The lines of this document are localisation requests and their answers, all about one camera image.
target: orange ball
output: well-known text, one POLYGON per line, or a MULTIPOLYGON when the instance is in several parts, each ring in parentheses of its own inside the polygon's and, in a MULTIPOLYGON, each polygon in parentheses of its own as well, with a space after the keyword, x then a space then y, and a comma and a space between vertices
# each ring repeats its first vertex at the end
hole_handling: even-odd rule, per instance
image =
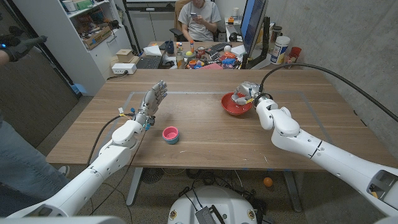
POLYGON ((269 177, 264 178, 264 185, 265 185, 266 187, 272 186, 272 179, 269 178, 269 177))

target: office chair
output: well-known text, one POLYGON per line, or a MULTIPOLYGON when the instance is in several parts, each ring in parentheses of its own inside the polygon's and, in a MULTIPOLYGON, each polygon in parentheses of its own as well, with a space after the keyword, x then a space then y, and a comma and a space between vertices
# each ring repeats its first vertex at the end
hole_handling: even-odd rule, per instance
MULTIPOLYGON (((175 37, 175 41, 177 42, 185 42, 188 41, 185 37, 184 34, 182 33, 182 23, 180 21, 178 21, 178 17, 180 16, 180 12, 182 7, 184 7, 184 5, 188 4, 191 0, 178 0, 177 2, 175 2, 175 15, 174 15, 174 28, 170 29, 170 32, 172 32, 174 34, 175 37)), ((218 36, 218 33, 220 31, 217 29, 217 32, 215 34, 213 34, 213 40, 216 41, 216 37, 218 36)))

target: table leg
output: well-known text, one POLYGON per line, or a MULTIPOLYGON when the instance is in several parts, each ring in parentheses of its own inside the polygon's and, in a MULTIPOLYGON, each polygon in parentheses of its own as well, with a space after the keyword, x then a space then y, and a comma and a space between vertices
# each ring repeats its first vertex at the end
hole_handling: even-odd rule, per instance
POLYGON ((139 181, 141 180, 142 167, 136 167, 132 175, 129 195, 127 196, 126 204, 132 205, 137 197, 139 181))
POLYGON ((297 191, 296 183, 294 181, 293 172, 284 171, 285 182, 287 190, 289 191, 290 199, 292 201, 293 210, 295 212, 303 212, 301 207, 299 192, 297 191))

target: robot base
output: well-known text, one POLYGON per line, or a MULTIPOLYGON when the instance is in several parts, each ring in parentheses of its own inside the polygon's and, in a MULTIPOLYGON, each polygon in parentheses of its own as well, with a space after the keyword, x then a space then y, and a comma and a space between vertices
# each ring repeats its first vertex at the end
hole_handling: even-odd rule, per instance
MULTIPOLYGON (((183 195, 174 202, 170 209, 168 224, 199 223, 195 216, 195 207, 201 210, 199 202, 203 207, 210 208, 214 205, 226 224, 257 223, 251 204, 235 191, 219 186, 204 186, 196 188, 195 192, 198 198, 191 190, 187 193, 187 196, 183 195)), ((220 223, 214 213, 211 215, 216 223, 220 223)))

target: man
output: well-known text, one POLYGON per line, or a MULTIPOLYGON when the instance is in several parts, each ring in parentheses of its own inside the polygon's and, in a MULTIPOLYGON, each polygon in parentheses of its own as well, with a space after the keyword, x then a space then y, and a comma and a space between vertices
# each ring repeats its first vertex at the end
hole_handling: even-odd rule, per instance
POLYGON ((217 5, 205 0, 192 0, 182 7, 178 21, 182 23, 182 33, 188 40, 213 41, 217 31, 216 22, 220 21, 217 5))
MULTIPOLYGON (((0 35, 0 66, 18 61, 35 43, 45 40, 44 36, 20 40, 14 35, 0 35)), ((25 141, 9 123, 3 121, 0 110, 0 183, 24 195, 44 200, 69 183, 66 178, 68 173, 68 166, 57 170, 48 164, 43 154, 25 141)))

